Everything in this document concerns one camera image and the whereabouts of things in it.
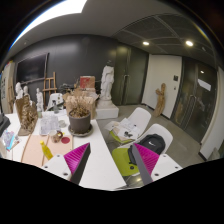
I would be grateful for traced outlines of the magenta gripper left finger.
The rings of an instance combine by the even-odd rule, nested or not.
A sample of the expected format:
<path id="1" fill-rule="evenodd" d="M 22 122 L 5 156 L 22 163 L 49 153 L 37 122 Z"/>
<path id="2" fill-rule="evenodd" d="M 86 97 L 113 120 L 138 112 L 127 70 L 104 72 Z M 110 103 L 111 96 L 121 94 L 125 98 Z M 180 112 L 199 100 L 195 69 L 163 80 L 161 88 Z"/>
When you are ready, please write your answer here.
<path id="1" fill-rule="evenodd" d="M 71 171 L 70 181 L 76 185 L 80 183 L 91 149 L 86 143 L 64 155 L 64 159 Z"/>

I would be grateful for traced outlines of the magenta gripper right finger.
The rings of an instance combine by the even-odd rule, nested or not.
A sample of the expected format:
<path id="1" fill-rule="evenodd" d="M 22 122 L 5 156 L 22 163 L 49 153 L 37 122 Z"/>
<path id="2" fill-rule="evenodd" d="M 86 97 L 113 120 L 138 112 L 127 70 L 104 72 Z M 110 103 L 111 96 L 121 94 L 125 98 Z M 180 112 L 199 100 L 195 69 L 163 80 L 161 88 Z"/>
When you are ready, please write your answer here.
<path id="1" fill-rule="evenodd" d="M 153 182 L 151 174 L 159 159 L 159 155 L 150 149 L 134 143 L 132 152 L 137 163 L 144 185 Z"/>

